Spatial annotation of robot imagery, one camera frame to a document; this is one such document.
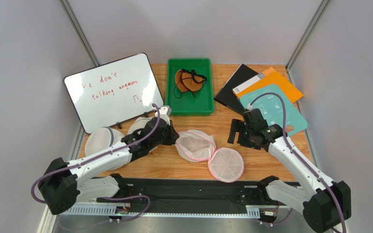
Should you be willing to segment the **white mesh laundry bag pink zipper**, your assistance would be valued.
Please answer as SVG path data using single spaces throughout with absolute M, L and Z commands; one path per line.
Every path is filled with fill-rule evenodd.
M 206 162 L 209 173 L 216 180 L 232 183 L 244 173 L 241 154 L 230 148 L 218 148 L 214 137 L 198 130 L 179 132 L 175 142 L 179 155 L 190 162 Z

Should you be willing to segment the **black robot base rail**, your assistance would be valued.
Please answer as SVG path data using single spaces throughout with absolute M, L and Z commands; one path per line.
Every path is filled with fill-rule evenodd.
M 131 211 L 162 214 L 244 214 L 247 205 L 271 206 L 279 203 L 267 198 L 257 181 L 223 183 L 215 180 L 177 180 L 118 178 L 122 189 L 114 198 L 134 197 Z

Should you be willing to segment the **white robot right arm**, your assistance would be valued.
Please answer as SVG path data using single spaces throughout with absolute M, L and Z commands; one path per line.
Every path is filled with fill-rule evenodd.
M 261 180 L 262 194 L 301 213 L 308 226 L 317 233 L 346 228 L 352 216 L 351 189 L 344 182 L 335 182 L 310 162 L 278 124 L 268 125 L 259 109 L 243 113 L 243 119 L 233 119 L 228 143 L 264 149 L 279 160 L 296 178 L 301 188 L 291 186 L 275 176 Z

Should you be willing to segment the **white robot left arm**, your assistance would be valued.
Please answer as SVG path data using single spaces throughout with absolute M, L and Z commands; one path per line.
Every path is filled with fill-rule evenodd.
M 148 155 L 159 145 L 172 146 L 179 138 L 171 122 L 152 118 L 142 129 L 124 136 L 107 149 L 83 159 L 54 159 L 44 175 L 36 181 L 42 203 L 53 215 L 59 215 L 78 202 L 116 198 L 123 188 L 118 175 L 99 178 L 97 175 L 126 165 Z

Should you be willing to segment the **black and orange bra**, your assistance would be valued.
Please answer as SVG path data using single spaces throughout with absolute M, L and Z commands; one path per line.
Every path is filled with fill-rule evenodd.
M 177 99 L 181 99 L 183 93 L 191 93 L 193 98 L 196 98 L 196 92 L 202 89 L 204 82 L 208 78 L 204 75 L 197 74 L 194 69 L 180 69 L 176 72 L 174 76 L 175 89 L 180 91 L 180 95 L 177 96 L 175 93 L 173 95 Z

